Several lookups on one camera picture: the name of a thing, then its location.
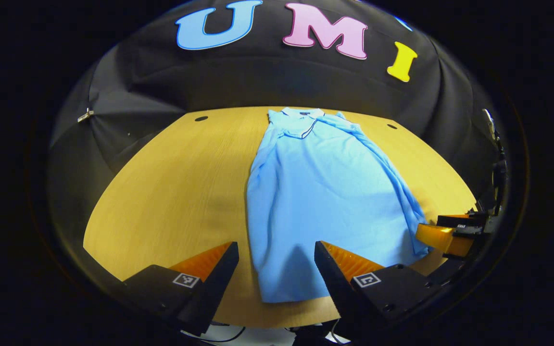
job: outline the black fabric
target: black fabric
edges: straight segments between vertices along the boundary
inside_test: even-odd
[[[236,42],[183,50],[176,45],[179,18],[215,7],[207,33],[228,29],[232,20],[229,0],[188,2],[114,46],[81,77],[57,116],[49,162],[53,219],[72,252],[85,256],[88,218],[116,173],[190,111],[290,105],[394,119],[451,164],[477,199],[488,199],[497,150],[482,108],[494,107],[466,68],[415,26],[409,31],[391,15],[350,0],[303,3],[331,22],[349,16],[367,24],[366,60],[338,53],[339,40],[329,49],[286,46],[287,2],[257,6],[251,31]],[[395,41],[418,54],[408,83],[386,72]],[[94,114],[77,123],[87,107]]]

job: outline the letter m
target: letter m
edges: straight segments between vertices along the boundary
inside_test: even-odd
[[[365,53],[365,29],[367,24],[350,17],[342,17],[334,24],[317,7],[288,3],[286,7],[294,12],[292,32],[283,38],[289,46],[312,47],[315,42],[309,37],[312,29],[324,49],[329,49],[340,37],[341,44],[337,45],[337,52],[355,59],[367,59]]]

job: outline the blue letter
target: blue letter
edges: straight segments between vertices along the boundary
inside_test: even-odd
[[[183,49],[200,50],[224,46],[241,39],[249,33],[253,24],[253,9],[262,4],[261,0],[245,0],[233,2],[226,6],[233,9],[232,26],[230,29],[218,34],[204,32],[204,24],[209,13],[215,11],[215,7],[190,13],[176,21],[178,34],[176,44]]]

